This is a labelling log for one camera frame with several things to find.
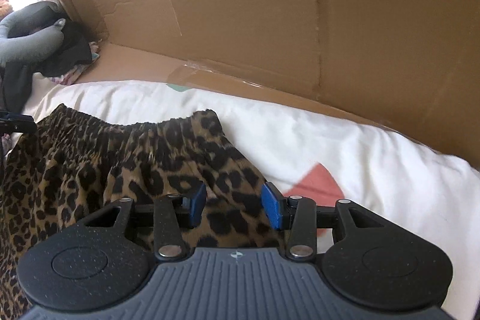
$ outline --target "red shape on sheet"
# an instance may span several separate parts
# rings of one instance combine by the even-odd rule
[[[317,205],[322,206],[335,206],[338,199],[345,197],[333,176],[320,163],[316,164],[299,183],[284,194],[285,197],[292,195],[311,198]],[[324,229],[318,229],[317,236],[324,231]]]

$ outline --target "leopard print fabric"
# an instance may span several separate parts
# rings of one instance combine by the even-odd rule
[[[227,140],[215,112],[120,126],[59,106],[8,158],[0,190],[0,319],[29,307],[16,277],[28,248],[114,200],[150,204],[201,181],[202,222],[182,232],[190,246],[283,245],[262,208],[265,179]],[[151,230],[140,241],[152,248]]]

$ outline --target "white sheet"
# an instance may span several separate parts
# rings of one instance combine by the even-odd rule
[[[443,308],[459,320],[473,317],[480,297],[480,174],[464,160],[394,132],[273,103],[140,81],[53,86],[35,75],[25,114],[39,121],[60,103],[114,124],[213,109],[227,138],[284,193],[321,163],[346,198],[448,254],[454,278]]]

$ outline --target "orange plush toy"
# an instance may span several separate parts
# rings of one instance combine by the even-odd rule
[[[13,12],[13,10],[9,0],[0,0],[0,21]]]

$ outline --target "green shape on sheet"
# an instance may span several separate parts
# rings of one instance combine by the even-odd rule
[[[184,92],[184,91],[190,90],[190,87],[179,86],[177,84],[172,84],[172,83],[167,83],[167,86],[169,86],[169,88],[172,88],[173,90],[178,92]]]

